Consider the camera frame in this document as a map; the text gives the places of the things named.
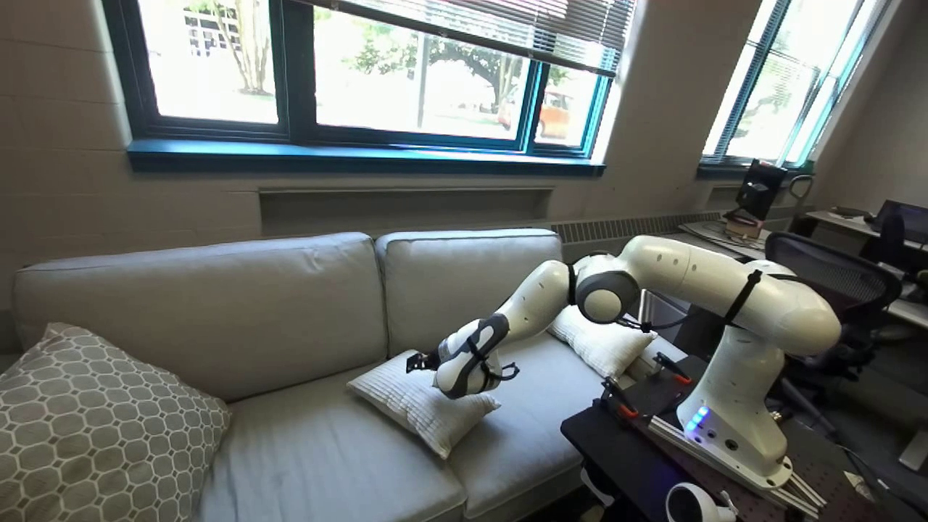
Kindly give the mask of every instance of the white pillow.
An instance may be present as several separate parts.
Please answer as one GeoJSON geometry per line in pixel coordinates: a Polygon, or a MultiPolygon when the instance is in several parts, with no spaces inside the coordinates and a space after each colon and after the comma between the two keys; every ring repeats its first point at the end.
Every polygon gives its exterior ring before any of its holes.
{"type": "Polygon", "coordinates": [[[654,343],[654,333],[645,332],[588,322],[574,304],[552,322],[552,333],[574,348],[593,372],[609,381],[627,374],[627,368],[654,343]]]}
{"type": "Polygon", "coordinates": [[[498,410],[490,396],[446,398],[432,387],[435,372],[410,372],[407,359],[416,352],[398,353],[390,364],[355,377],[349,388],[378,411],[419,436],[438,459],[449,459],[459,440],[482,417],[498,410]]]}

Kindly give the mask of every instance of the couch backrest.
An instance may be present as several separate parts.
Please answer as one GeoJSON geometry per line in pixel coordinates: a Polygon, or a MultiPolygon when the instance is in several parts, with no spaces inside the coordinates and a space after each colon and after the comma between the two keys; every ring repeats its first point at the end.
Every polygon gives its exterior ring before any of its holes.
{"type": "Polygon", "coordinates": [[[493,313],[519,281],[559,258],[552,230],[393,233],[378,240],[393,353],[432,352],[471,319],[493,313]]]}
{"type": "Polygon", "coordinates": [[[369,235],[248,240],[26,268],[16,322],[84,324],[226,401],[384,358],[384,285],[369,235]]]}

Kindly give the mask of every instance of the beige wall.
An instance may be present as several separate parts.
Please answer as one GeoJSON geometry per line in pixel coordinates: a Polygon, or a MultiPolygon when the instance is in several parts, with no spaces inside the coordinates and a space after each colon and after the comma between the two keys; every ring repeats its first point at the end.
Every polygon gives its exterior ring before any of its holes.
{"type": "Polygon", "coordinates": [[[878,65],[883,82],[815,191],[822,207],[875,211],[884,197],[928,207],[928,7],[913,0],[902,16],[890,36],[900,50],[878,65]]]}
{"type": "MultiPolygon", "coordinates": [[[[487,175],[478,181],[419,175],[384,184],[374,177],[274,172],[235,181],[133,175],[123,155],[132,136],[98,0],[0,4],[0,310],[10,309],[11,271],[30,261],[262,237],[262,190],[548,187],[555,191],[545,222],[700,211],[712,187],[694,181],[703,136],[755,8],[755,0],[649,0],[641,56],[630,77],[604,181],[522,184],[487,175]]],[[[916,69],[916,48],[920,40],[912,37],[912,68],[894,69],[887,87],[900,92],[900,103],[878,103],[887,113],[873,117],[883,123],[904,117],[904,130],[916,130],[916,111],[902,107],[902,100],[912,100],[912,91],[920,87],[912,77],[923,82],[928,77],[926,68],[916,69]]],[[[920,136],[904,140],[904,145],[913,145],[912,155],[926,152],[920,136]]],[[[865,162],[867,152],[873,148],[855,152],[854,162],[865,162]]],[[[904,162],[897,165],[900,184],[912,184],[904,175],[913,175],[904,162]]]]}

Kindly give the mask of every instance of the decorative pillow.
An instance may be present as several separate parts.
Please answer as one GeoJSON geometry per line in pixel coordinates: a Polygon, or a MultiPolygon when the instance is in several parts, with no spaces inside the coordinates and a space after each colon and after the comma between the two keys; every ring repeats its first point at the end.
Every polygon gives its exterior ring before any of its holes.
{"type": "Polygon", "coordinates": [[[0,519],[194,519],[230,410],[49,324],[0,374],[0,519]]]}
{"type": "Polygon", "coordinates": [[[398,353],[390,364],[359,374],[349,388],[378,411],[419,436],[438,459],[449,459],[459,440],[498,404],[490,396],[446,398],[432,387],[435,372],[407,374],[407,359],[416,352],[398,353]]]}
{"type": "Polygon", "coordinates": [[[552,333],[578,352],[578,358],[600,377],[619,381],[654,343],[649,333],[623,324],[588,322],[580,309],[565,309],[552,322],[552,333]]]}

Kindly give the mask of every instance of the window frame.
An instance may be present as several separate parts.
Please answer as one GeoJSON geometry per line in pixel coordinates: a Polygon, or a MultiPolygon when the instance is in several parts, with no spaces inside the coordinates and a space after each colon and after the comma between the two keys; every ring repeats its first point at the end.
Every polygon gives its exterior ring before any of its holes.
{"type": "MultiPolygon", "coordinates": [[[[728,111],[725,129],[722,129],[722,135],[717,140],[717,152],[713,155],[700,155],[700,172],[697,172],[700,177],[706,177],[706,181],[741,181],[749,172],[755,158],[730,158],[728,148],[730,148],[730,140],[733,140],[733,135],[738,135],[746,111],[749,111],[749,103],[751,103],[755,87],[758,87],[758,82],[764,77],[764,68],[767,68],[770,56],[774,56],[774,40],[778,40],[780,27],[784,27],[784,20],[788,16],[788,7],[791,7],[791,0],[774,0],[770,24],[767,24],[767,30],[764,30],[764,36],[759,36],[759,40],[755,48],[755,58],[751,58],[751,65],[746,69],[746,79],[742,79],[742,85],[738,91],[738,100],[733,100],[730,111],[728,111]]],[[[878,33],[883,33],[884,20],[890,20],[897,7],[900,7],[897,0],[884,0],[884,7],[871,20],[871,30],[865,30],[861,40],[854,45],[855,52],[851,56],[851,62],[838,74],[838,85],[841,87],[829,97],[829,111],[815,123],[812,136],[803,143],[803,152],[807,152],[803,158],[807,161],[797,162],[797,165],[780,165],[780,168],[786,168],[791,175],[815,175],[815,161],[817,161],[815,155],[829,140],[829,129],[841,120],[841,106],[854,97],[855,79],[867,65],[867,52],[873,52],[873,48],[878,45],[878,33]]]]}
{"type": "Polygon", "coordinates": [[[132,123],[127,155],[136,168],[187,172],[187,168],[287,168],[287,172],[493,172],[493,175],[604,175],[598,155],[600,130],[609,130],[606,113],[623,87],[614,77],[598,74],[580,145],[552,145],[536,140],[539,111],[545,103],[548,69],[527,58],[522,117],[513,140],[455,136],[455,135],[407,135],[371,129],[316,124],[311,85],[314,68],[314,8],[294,0],[271,0],[271,50],[277,77],[277,124],[213,123],[159,117],[155,79],[148,68],[146,27],[139,0],[101,0],[116,52],[116,69],[126,91],[132,123]]]}

